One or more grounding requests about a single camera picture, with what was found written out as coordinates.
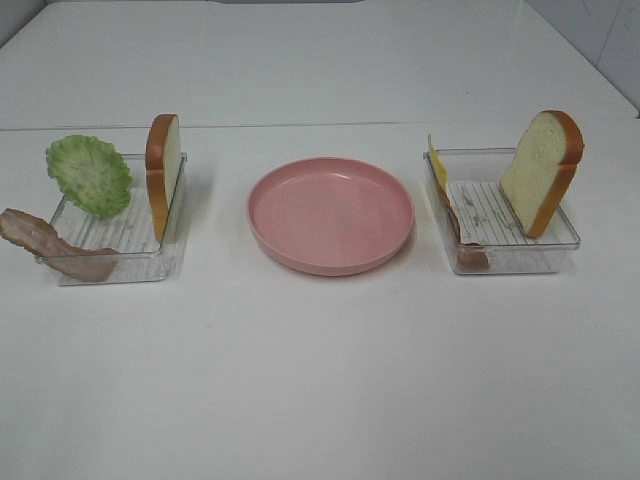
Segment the bread slice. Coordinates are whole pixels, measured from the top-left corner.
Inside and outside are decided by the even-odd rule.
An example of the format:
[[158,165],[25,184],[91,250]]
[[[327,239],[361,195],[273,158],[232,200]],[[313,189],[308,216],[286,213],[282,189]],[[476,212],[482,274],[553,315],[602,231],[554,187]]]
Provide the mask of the bread slice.
[[160,114],[146,141],[146,185],[155,239],[160,242],[168,221],[181,165],[181,140],[177,114]]
[[584,151],[581,130],[559,110],[539,112],[521,137],[500,186],[523,233],[546,231],[571,184]]

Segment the green lettuce leaf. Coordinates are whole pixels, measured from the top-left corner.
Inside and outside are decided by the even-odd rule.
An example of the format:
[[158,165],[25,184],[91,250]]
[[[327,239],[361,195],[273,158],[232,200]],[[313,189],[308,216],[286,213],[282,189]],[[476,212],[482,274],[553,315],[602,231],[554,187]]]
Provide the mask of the green lettuce leaf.
[[45,150],[48,176],[85,212],[107,219],[130,203],[131,171],[123,156],[95,136],[69,135]]

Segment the left clear plastic tray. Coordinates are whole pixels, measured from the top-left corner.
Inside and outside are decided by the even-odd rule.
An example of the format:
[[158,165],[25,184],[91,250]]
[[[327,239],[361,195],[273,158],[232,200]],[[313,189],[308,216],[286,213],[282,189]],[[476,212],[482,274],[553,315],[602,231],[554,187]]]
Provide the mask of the left clear plastic tray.
[[116,216],[101,220],[62,198],[50,223],[59,237],[84,250],[111,248],[109,255],[37,256],[60,285],[118,284],[161,281],[181,269],[188,238],[185,219],[187,155],[181,165],[164,237],[155,238],[148,198],[145,159],[126,154],[133,183],[129,205]]

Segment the pink round plate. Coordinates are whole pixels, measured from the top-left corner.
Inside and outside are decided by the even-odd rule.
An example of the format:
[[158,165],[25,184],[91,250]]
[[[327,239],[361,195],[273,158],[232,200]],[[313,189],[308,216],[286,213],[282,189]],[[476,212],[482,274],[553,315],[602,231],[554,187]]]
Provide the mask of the pink round plate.
[[375,269],[407,242],[415,208],[404,185],[374,165],[337,157],[285,164],[247,200],[262,250],[291,269],[345,276]]

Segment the yellow cheese slice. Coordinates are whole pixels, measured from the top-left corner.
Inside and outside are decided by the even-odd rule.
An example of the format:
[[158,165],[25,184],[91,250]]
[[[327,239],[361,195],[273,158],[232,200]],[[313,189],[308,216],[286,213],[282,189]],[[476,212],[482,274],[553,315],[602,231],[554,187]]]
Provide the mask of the yellow cheese slice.
[[427,135],[429,162],[436,179],[439,197],[443,204],[450,208],[450,200],[447,194],[446,186],[448,180],[448,170],[440,159],[439,151],[434,147],[432,142],[432,136]]

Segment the clear plastic tray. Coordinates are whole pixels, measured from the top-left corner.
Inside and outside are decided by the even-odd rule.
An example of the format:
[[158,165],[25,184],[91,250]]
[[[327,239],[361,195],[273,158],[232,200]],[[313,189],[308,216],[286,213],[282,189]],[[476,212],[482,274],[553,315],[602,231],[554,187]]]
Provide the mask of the clear plastic tray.
[[109,255],[37,256],[60,285],[118,284],[161,281],[181,269],[188,238],[185,219],[187,155],[181,165],[164,237],[155,238],[148,198],[145,159],[126,154],[133,183],[129,205],[116,216],[101,220],[62,198],[50,223],[59,237],[84,250],[111,248]]
[[426,191],[450,266],[458,275],[547,274],[564,269],[580,237],[562,209],[557,209],[544,234],[524,235],[506,200],[500,179],[514,157],[513,148],[442,149],[448,170],[447,194],[461,230],[461,242],[478,243],[489,268],[471,271],[456,262],[455,239],[445,206],[439,197],[428,152]]

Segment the bacon strip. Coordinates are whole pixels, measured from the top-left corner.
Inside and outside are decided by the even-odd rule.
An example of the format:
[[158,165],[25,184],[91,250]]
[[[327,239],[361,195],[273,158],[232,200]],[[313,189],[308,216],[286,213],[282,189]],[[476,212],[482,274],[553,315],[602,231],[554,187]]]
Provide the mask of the bacon strip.
[[1,236],[35,256],[47,257],[51,268],[83,282],[105,281],[118,264],[111,258],[116,250],[72,246],[50,223],[21,210],[7,208],[1,213]]
[[453,237],[455,239],[455,243],[457,244],[457,246],[455,247],[456,262],[466,269],[470,269],[471,271],[483,271],[488,269],[489,261],[486,254],[480,250],[481,245],[474,242],[467,244],[463,244],[461,242],[461,230],[458,217],[452,208],[446,190],[443,187],[439,186],[438,193],[445,206],[447,218],[451,223]]

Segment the right clear plastic tray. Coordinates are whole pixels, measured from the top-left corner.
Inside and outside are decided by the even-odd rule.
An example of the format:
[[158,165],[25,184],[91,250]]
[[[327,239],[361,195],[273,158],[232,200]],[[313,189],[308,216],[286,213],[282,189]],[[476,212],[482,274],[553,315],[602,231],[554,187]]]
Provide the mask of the right clear plastic tray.
[[458,275],[547,274],[564,269],[580,237],[562,209],[557,209],[544,234],[524,235],[506,200],[500,179],[514,157],[513,148],[442,149],[448,170],[447,194],[461,230],[461,242],[478,243],[489,268],[471,271],[456,262],[455,239],[445,206],[439,197],[428,152],[426,191],[450,266]]

